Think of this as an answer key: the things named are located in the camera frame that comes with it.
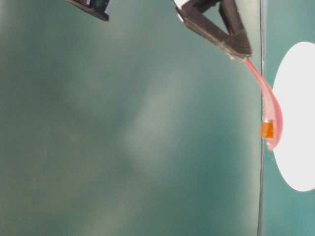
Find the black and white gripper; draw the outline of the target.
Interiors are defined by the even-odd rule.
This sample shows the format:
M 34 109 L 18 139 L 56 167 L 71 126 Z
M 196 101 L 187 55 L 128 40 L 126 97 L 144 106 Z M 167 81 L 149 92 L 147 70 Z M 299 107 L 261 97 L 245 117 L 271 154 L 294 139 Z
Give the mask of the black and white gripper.
M 173 0 L 182 23 L 233 58 L 245 60 L 252 48 L 234 0 Z M 227 28 L 224 32 L 203 13 L 220 2 L 219 12 Z

